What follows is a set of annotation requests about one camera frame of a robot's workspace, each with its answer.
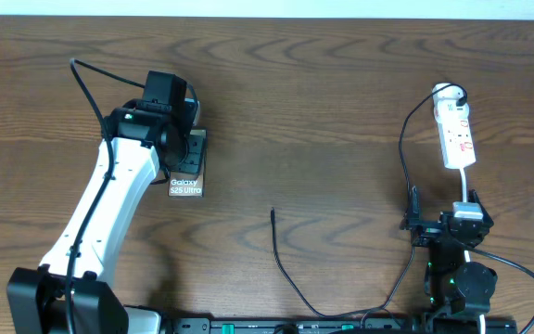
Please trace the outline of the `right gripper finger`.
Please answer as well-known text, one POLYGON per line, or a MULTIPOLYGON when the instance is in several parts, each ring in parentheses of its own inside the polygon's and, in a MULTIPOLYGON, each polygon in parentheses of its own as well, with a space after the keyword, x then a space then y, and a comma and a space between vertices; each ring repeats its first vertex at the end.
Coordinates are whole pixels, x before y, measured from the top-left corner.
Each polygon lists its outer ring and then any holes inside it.
POLYGON ((422 213, 418 190, 413 186, 409 192, 408 204, 400 223, 401 230, 415 230, 422 225, 422 213))
POLYGON ((484 219, 490 219, 490 215, 488 214, 487 210, 485 209, 485 207, 481 203, 479 195, 477 194, 477 192, 474 189, 470 189, 468 191, 467 199, 468 199, 468 201, 470 203, 474 203, 479 207, 479 209, 481 210, 481 212, 483 214, 483 218, 484 219))

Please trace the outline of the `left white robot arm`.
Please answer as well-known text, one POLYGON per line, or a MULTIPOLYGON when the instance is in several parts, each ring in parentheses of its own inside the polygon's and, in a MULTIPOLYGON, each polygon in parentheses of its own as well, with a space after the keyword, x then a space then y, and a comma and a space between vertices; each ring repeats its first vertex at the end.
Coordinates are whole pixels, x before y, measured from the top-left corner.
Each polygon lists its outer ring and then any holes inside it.
POLYGON ((147 188, 201 197, 208 132, 192 101, 185 116, 116 108, 105 119, 90 181, 62 235, 35 269, 18 267, 6 287, 18 333, 167 333, 171 320, 128 306, 112 290, 123 241, 147 188))

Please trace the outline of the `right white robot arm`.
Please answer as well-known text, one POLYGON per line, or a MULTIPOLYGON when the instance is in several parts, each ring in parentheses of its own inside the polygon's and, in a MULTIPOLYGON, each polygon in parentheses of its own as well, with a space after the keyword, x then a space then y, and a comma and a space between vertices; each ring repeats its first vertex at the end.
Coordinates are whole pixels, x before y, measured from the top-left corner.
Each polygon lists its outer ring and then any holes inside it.
POLYGON ((431 309, 421 316, 425 333, 474 333, 489 331, 486 314, 495 292, 496 272, 471 260, 471 252, 493 227, 476 191, 466 201, 456 201, 438 220, 422 216, 418 191, 409 191, 401 228, 411 234, 414 247, 427 248, 429 260, 424 279, 431 309))

